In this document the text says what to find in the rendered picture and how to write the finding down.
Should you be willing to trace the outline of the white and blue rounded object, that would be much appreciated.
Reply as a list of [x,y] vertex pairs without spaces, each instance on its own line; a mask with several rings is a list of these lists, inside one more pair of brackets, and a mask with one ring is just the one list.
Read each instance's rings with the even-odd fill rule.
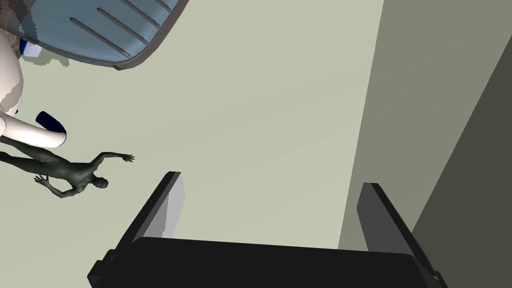
[[67,139],[58,120],[44,111],[36,118],[40,127],[16,118],[24,86],[19,42],[18,37],[0,28],[0,136],[35,147],[56,148]]

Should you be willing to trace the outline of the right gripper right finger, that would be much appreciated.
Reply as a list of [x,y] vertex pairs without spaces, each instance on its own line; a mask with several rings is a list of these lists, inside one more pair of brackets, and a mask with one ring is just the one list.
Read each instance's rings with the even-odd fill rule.
[[429,274],[436,275],[427,255],[379,184],[363,183],[356,210],[369,251],[411,255]]

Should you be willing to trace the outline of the blue ribbed tray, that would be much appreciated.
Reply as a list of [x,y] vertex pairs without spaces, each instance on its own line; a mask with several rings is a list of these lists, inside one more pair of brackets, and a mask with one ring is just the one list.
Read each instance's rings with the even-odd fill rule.
[[0,28],[68,59],[127,70],[162,44],[189,0],[0,0]]

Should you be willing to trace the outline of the dark human figure statue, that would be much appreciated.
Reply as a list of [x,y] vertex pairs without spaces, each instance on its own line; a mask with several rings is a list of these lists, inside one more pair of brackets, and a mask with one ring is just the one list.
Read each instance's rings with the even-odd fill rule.
[[[77,195],[92,184],[99,189],[108,187],[109,182],[103,177],[95,176],[95,171],[106,158],[121,158],[126,162],[135,159],[131,154],[117,152],[101,152],[90,162],[70,162],[57,154],[20,141],[0,136],[0,143],[12,146],[28,156],[16,157],[0,151],[0,162],[10,164],[27,173],[35,174],[34,181],[49,189],[59,198]],[[71,189],[61,191],[50,183],[50,178],[67,181]]]

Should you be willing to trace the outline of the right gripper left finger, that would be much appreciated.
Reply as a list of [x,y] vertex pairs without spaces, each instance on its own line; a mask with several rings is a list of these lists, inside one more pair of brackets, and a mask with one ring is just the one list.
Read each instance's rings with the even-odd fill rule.
[[184,202],[183,176],[178,171],[169,171],[123,234],[117,248],[125,248],[142,237],[172,238]]

